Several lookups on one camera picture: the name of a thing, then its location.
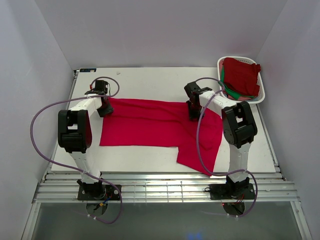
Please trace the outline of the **bright red t shirt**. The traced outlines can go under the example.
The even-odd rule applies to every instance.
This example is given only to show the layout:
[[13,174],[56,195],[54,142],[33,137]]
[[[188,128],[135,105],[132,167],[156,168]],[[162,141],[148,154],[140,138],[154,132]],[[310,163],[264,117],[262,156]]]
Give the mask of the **bright red t shirt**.
[[222,141],[221,117],[206,109],[201,123],[189,120],[184,102],[111,98],[100,145],[177,147],[176,162],[205,175],[213,171]]

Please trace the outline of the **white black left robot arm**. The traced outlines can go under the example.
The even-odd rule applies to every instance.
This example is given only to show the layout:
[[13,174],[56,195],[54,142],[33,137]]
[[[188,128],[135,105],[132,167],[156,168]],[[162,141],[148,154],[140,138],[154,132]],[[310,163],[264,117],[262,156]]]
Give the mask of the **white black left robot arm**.
[[94,137],[101,136],[103,118],[110,116],[114,108],[110,103],[110,84],[107,77],[98,77],[85,93],[85,99],[68,110],[58,113],[58,144],[83,170],[77,181],[82,191],[95,200],[106,195],[101,171],[95,166],[95,147],[100,144]]

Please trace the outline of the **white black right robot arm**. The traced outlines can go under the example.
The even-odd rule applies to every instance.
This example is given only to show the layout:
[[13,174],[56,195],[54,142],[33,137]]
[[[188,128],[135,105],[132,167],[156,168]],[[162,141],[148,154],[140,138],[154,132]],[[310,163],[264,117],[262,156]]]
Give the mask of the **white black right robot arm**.
[[255,177],[248,171],[249,149],[258,133],[250,104],[246,101],[233,103],[220,95],[221,90],[201,88],[196,81],[188,83],[184,91],[189,98],[189,118],[201,122],[206,109],[219,114],[223,136],[229,144],[229,169],[223,174],[225,183],[211,184],[205,189],[210,199],[235,199],[237,202],[257,199],[258,184],[250,183]]

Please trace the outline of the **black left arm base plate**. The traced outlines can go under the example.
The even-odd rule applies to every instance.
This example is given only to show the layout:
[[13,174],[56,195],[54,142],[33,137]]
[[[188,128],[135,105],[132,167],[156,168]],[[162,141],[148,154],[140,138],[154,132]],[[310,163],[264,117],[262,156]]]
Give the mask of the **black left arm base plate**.
[[104,194],[99,197],[93,197],[89,193],[85,193],[84,188],[82,186],[78,189],[77,200],[78,201],[104,201],[109,199],[110,201],[119,201],[120,200],[120,192],[122,191],[122,185],[116,184],[115,187],[111,185],[104,185]]

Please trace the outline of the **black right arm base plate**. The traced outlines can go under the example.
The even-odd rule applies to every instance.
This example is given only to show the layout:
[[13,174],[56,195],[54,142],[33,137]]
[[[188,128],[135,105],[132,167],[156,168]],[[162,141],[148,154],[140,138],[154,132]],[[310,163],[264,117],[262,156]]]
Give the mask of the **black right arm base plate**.
[[253,200],[255,198],[255,190],[251,183],[237,189],[231,189],[226,183],[210,184],[204,191],[209,193],[211,200]]

